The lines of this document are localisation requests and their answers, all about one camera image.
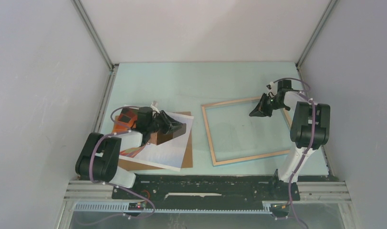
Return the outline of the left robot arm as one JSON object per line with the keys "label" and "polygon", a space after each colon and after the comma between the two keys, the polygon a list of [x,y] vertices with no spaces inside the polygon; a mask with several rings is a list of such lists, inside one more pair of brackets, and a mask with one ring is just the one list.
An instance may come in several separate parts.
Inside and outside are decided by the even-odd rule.
{"label": "left robot arm", "polygon": [[115,131],[89,134],[75,164],[75,172],[93,183],[122,186],[129,198],[141,195],[136,175],[119,167],[121,153],[135,156],[149,144],[159,145],[186,133],[186,124],[159,111],[155,105],[119,107],[120,115],[111,118]]}

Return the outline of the wooden picture frame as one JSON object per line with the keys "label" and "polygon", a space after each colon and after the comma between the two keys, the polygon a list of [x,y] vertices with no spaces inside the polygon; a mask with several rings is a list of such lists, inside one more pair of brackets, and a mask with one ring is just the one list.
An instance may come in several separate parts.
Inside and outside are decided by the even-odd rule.
{"label": "wooden picture frame", "polygon": [[272,117],[249,116],[259,100],[250,97],[201,106],[214,166],[290,152],[292,117],[285,109],[276,110]]}

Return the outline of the colourful balloon photo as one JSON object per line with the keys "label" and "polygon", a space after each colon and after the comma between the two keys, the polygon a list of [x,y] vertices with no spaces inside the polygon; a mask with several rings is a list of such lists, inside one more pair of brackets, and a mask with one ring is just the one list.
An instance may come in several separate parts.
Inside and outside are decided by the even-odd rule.
{"label": "colourful balloon photo", "polygon": [[111,114],[112,132],[121,138],[119,165],[127,170],[153,167],[180,171],[192,154],[189,112],[172,113],[154,105],[124,106]]}

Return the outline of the dark brown wooden block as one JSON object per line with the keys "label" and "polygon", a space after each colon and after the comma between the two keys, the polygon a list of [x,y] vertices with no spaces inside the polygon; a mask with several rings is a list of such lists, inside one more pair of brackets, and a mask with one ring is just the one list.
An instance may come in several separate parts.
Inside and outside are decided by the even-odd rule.
{"label": "dark brown wooden block", "polygon": [[182,127],[173,133],[163,134],[160,131],[152,133],[148,143],[154,144],[154,145],[160,145],[162,143],[168,142],[172,139],[175,139],[184,135],[186,133],[186,129],[187,129],[187,124],[183,123]]}

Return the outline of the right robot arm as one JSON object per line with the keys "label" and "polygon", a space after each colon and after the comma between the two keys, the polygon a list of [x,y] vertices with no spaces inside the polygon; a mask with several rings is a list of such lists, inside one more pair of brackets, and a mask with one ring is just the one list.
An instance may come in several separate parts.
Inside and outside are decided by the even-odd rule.
{"label": "right robot arm", "polygon": [[303,90],[292,87],[292,78],[282,78],[267,85],[250,117],[271,117],[274,110],[293,111],[290,140],[293,143],[284,163],[277,169],[279,181],[268,187],[273,199],[283,198],[288,188],[298,180],[299,172],[307,159],[329,140],[330,113],[328,104],[316,103]]}

